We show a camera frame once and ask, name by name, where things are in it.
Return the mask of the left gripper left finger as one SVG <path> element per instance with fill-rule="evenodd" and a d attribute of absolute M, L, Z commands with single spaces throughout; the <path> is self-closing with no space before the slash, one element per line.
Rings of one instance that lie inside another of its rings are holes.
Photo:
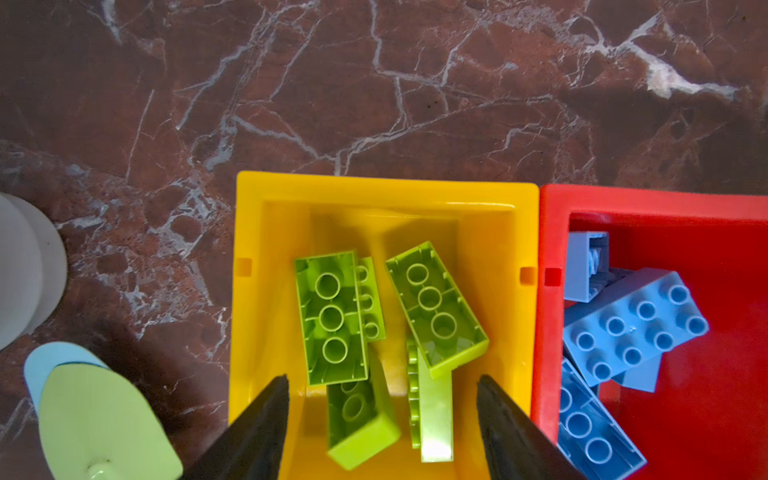
<path fill-rule="evenodd" d="M 182 477 L 276 479 L 289 415 L 289 381 L 275 377 Z"/>

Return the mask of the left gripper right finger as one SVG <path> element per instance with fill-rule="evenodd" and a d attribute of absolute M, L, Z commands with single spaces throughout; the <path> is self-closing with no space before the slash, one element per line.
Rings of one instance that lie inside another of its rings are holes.
<path fill-rule="evenodd" d="M 489 375 L 478 381 L 476 406 L 491 478 L 584 477 Z"/>

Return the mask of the blue brick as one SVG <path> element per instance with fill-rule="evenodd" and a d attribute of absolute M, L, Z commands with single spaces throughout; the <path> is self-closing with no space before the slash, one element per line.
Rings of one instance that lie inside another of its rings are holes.
<path fill-rule="evenodd" d="M 607 232 L 568 234 L 564 298 L 588 303 L 611 281 Z"/>
<path fill-rule="evenodd" d="M 656 390 L 662 358 L 662 355 L 654 356 L 616 375 L 612 380 L 625 388 L 653 393 Z"/>
<path fill-rule="evenodd" d="M 594 387 L 708 331 L 677 272 L 643 268 L 566 308 L 563 342 Z"/>
<path fill-rule="evenodd" d="M 589 479 L 625 479 L 647 464 L 568 359 L 561 364 L 557 447 Z"/>

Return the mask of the green brick toothed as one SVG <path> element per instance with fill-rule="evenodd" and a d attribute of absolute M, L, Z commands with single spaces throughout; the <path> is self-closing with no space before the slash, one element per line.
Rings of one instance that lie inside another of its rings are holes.
<path fill-rule="evenodd" d="M 406 335 L 406 353 L 412 448 L 421 451 L 423 463 L 452 462 L 452 374 L 433 379 L 411 333 Z"/>

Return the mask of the green brick diagonal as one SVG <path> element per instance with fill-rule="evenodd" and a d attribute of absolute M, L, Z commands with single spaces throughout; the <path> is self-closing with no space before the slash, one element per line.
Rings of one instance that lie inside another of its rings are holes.
<path fill-rule="evenodd" d="M 433 379 L 487 352 L 488 335 L 431 242 L 398 254 L 385 265 Z"/>

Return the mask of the green brick wide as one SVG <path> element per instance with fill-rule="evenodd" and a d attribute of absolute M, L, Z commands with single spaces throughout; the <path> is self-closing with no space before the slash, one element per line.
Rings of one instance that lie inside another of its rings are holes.
<path fill-rule="evenodd" d="M 311 387 L 369 377 L 357 266 L 353 251 L 294 261 L 307 381 Z"/>

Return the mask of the green brick small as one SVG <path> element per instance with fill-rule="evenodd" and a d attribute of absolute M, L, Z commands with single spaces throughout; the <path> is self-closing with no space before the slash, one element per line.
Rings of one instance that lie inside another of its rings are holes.
<path fill-rule="evenodd" d="M 382 341 L 386 338 L 386 326 L 374 263 L 371 257 L 358 259 L 357 281 L 360 291 L 363 332 L 366 341 Z"/>

